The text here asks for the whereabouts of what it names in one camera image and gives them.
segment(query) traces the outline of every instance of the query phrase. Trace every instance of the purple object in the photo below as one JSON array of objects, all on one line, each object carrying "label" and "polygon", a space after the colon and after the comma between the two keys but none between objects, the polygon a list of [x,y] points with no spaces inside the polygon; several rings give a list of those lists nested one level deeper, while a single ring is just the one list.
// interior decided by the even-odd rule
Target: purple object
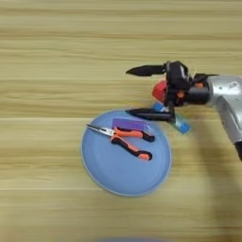
[{"label": "purple object", "polygon": [[128,130],[144,131],[146,129],[146,123],[143,121],[134,121],[130,119],[114,118],[112,121],[112,128],[118,127]]}]

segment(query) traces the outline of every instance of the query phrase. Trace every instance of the blue object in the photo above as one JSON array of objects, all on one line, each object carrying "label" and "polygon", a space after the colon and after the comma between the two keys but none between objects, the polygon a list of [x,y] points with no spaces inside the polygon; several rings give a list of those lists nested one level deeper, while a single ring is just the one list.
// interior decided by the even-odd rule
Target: blue object
[{"label": "blue object", "polygon": [[[167,108],[161,102],[156,102],[153,109],[160,112],[167,111]],[[191,129],[190,124],[179,114],[176,114],[176,123],[170,124],[181,133],[186,133]]]},{"label": "blue object", "polygon": [[[100,115],[91,124],[111,128],[114,118],[142,120],[125,111],[112,111]],[[127,197],[143,196],[160,186],[170,170],[170,146],[163,132],[154,123],[146,122],[146,127],[145,131],[155,135],[154,142],[131,137],[125,140],[151,152],[153,158],[149,162],[113,145],[108,136],[94,130],[85,130],[81,146],[83,163],[97,184],[116,195]]]}]

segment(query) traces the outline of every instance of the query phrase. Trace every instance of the blue plate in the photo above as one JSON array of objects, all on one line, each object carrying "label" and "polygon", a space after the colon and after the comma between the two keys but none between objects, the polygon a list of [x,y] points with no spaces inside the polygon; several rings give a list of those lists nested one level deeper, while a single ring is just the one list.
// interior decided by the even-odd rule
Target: blue plate
[{"label": "blue plate", "polygon": [[[125,111],[112,111],[100,115],[92,125],[111,128],[114,118],[141,121]],[[146,123],[146,131],[155,136],[154,142],[129,137],[124,139],[151,152],[153,158],[149,162],[113,145],[109,136],[91,129],[85,130],[81,147],[82,158],[86,170],[97,184],[120,196],[137,197],[151,193],[164,181],[171,166],[170,146],[159,127],[153,122]]]}]

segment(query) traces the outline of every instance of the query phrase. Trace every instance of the pliers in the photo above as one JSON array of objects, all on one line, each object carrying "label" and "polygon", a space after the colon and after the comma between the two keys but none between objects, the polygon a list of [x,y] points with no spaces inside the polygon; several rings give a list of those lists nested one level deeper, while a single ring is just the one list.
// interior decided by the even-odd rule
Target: pliers
[{"label": "pliers", "polygon": [[111,137],[111,142],[114,145],[119,145],[128,151],[130,154],[144,160],[150,161],[152,159],[152,154],[145,150],[140,150],[137,147],[134,147],[121,137],[135,137],[142,138],[148,142],[153,142],[155,137],[149,133],[140,131],[140,130],[128,130],[114,127],[114,129],[102,128],[93,125],[87,125],[88,128],[98,131],[100,133],[106,134]]}]

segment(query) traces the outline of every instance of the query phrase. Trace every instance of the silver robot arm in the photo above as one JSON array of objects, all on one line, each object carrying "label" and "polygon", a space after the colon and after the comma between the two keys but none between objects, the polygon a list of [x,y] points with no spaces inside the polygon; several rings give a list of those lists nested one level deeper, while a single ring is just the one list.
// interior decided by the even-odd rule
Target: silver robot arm
[{"label": "silver robot arm", "polygon": [[242,161],[242,78],[212,76],[207,78],[207,82],[210,92],[208,104],[216,107],[222,125]]}]

